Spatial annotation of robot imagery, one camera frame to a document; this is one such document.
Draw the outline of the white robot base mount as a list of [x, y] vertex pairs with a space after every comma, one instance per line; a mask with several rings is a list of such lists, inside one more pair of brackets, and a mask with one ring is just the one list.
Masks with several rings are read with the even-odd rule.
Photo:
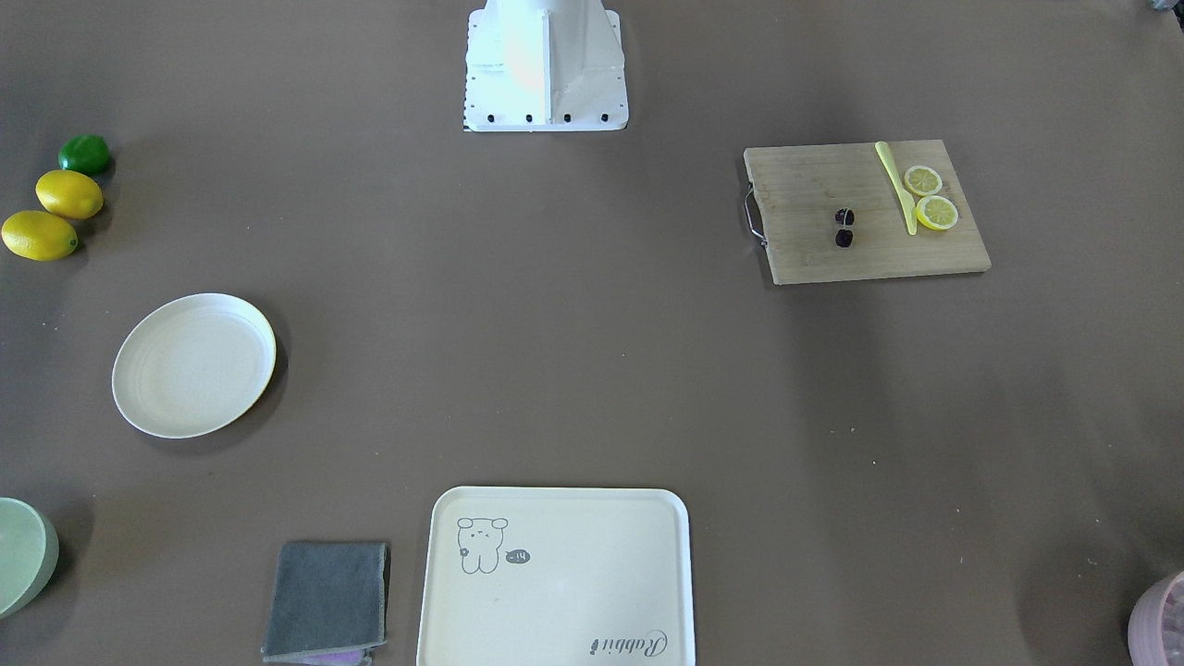
[[487, 1], [468, 17], [466, 132], [628, 127], [620, 17], [600, 1]]

